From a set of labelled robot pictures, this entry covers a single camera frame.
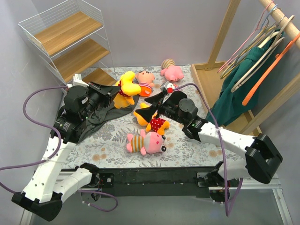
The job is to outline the orange bear plush polka shirt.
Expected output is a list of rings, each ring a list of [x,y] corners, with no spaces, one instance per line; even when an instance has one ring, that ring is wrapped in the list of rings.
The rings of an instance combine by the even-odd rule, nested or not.
[[[146,127],[146,132],[153,130],[159,135],[165,134],[165,129],[170,127],[170,123],[162,118],[156,118],[157,113],[152,115],[152,119],[150,122],[147,122],[141,115],[139,115],[136,111],[134,111],[134,116],[137,119],[139,125]]]

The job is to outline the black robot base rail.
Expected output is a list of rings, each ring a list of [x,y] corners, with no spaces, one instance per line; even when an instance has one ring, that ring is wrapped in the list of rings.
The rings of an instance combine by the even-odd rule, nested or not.
[[[102,191],[102,196],[196,196],[216,202],[230,198],[223,178],[213,167],[105,168],[84,163],[57,183],[58,173],[39,182],[34,176],[23,190],[36,202],[67,200],[81,188]]]

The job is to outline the yellow bear plush polka shirt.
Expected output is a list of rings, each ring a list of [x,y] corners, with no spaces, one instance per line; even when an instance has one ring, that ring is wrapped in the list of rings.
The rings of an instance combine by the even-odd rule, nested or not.
[[[135,73],[132,71],[127,71],[115,83],[114,86],[120,88],[118,94],[113,100],[115,108],[126,108],[135,104],[133,96],[140,94],[141,87],[138,84],[133,83],[134,78]]]

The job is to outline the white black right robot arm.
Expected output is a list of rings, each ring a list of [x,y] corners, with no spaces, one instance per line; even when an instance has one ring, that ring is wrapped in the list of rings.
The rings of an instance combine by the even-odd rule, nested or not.
[[[241,163],[222,163],[215,167],[211,173],[213,183],[217,186],[223,186],[232,179],[248,177],[268,184],[283,161],[283,157],[267,135],[243,135],[216,127],[197,115],[198,108],[193,100],[181,91],[173,92],[168,98],[160,92],[145,100],[151,105],[137,109],[136,112],[147,122],[152,119],[153,114],[166,116],[182,124],[182,131],[190,139],[220,145],[243,159]]]

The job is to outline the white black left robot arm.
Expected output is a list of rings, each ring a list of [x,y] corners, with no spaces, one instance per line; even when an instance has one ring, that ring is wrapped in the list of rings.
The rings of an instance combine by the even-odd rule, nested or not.
[[[106,108],[120,88],[90,82],[69,87],[64,105],[50,132],[47,148],[28,185],[12,197],[12,202],[52,221],[59,214],[63,203],[84,186],[100,188],[103,185],[99,168],[85,163],[69,177],[57,183],[70,152],[87,128],[87,120],[97,109]]]

